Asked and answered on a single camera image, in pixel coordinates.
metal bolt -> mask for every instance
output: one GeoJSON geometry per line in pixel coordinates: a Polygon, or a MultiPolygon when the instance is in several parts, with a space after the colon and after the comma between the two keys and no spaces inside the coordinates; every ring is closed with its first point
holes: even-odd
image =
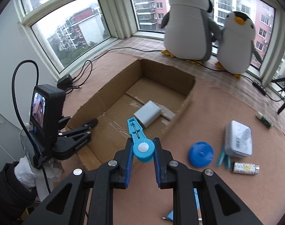
{"type": "Polygon", "coordinates": [[[117,164],[118,164],[118,162],[116,160],[111,160],[108,162],[108,165],[113,166],[113,167],[116,166],[117,164]]]}
{"type": "Polygon", "coordinates": [[[80,174],[82,174],[82,169],[76,168],[76,169],[73,171],[73,174],[74,174],[74,175],[80,175],[80,174]]]}
{"type": "Polygon", "coordinates": [[[207,176],[212,176],[212,175],[214,174],[214,172],[213,172],[213,170],[211,170],[211,169],[206,169],[206,170],[205,170],[205,174],[206,174],[207,176]]]}
{"type": "Polygon", "coordinates": [[[173,160],[173,161],[170,161],[169,164],[173,167],[173,166],[178,166],[179,165],[179,162],[173,160]]]}

large penguin plush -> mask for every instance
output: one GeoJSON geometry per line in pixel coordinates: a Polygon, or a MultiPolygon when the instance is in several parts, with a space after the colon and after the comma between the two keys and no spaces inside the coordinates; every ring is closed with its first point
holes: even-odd
{"type": "Polygon", "coordinates": [[[163,54],[189,60],[207,61],[211,56],[211,32],[220,37],[219,26],[209,18],[210,0],[169,0],[171,9],[164,16],[166,27],[163,54]]]}
{"type": "Polygon", "coordinates": [[[255,35],[255,26],[248,15],[242,12],[227,14],[225,26],[218,39],[217,59],[219,62],[215,65],[240,79],[241,74],[250,66],[253,54],[262,63],[261,56],[254,47],[255,35]]]}

white box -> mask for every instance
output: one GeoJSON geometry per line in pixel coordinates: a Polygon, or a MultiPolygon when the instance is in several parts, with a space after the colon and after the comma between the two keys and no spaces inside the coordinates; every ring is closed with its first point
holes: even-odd
{"type": "Polygon", "coordinates": [[[146,128],[153,121],[155,121],[161,114],[161,108],[158,107],[153,101],[148,101],[139,110],[134,113],[134,116],[146,128]]]}
{"type": "Polygon", "coordinates": [[[234,120],[226,126],[225,153],[233,157],[248,157],[253,154],[252,133],[248,126],[234,120]]]}

yellow foot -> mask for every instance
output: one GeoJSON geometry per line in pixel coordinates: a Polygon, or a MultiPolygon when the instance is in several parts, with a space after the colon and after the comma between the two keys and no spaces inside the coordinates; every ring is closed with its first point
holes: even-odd
{"type": "Polygon", "coordinates": [[[163,50],[163,51],[161,51],[161,53],[162,54],[165,54],[165,55],[167,55],[167,56],[171,56],[171,58],[174,58],[175,56],[172,54],[172,53],[170,53],[168,50],[163,50]]]}
{"type": "Polygon", "coordinates": [[[233,76],[234,76],[235,78],[241,79],[241,74],[234,74],[234,73],[233,73],[233,76]]]}
{"type": "Polygon", "coordinates": [[[218,67],[221,70],[225,70],[225,68],[219,62],[216,62],[215,66],[218,67]]]}
{"type": "Polygon", "coordinates": [[[200,60],[185,60],[185,61],[187,61],[187,62],[189,62],[189,63],[192,63],[192,64],[196,64],[196,65],[198,65],[198,66],[200,66],[203,62],[202,61],[200,61],[200,60]]]}

teal clip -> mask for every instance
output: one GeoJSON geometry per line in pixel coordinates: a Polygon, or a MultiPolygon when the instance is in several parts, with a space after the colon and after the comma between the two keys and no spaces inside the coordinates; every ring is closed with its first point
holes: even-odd
{"type": "Polygon", "coordinates": [[[133,140],[133,154],[141,162],[150,162],[153,159],[155,150],[153,141],[145,136],[142,127],[135,118],[128,119],[127,123],[133,140]]]}
{"type": "Polygon", "coordinates": [[[215,166],[220,166],[223,160],[225,160],[225,169],[226,170],[230,169],[231,168],[231,157],[226,155],[225,150],[224,150],[224,145],[222,146],[219,158],[217,159],[215,166]]]}

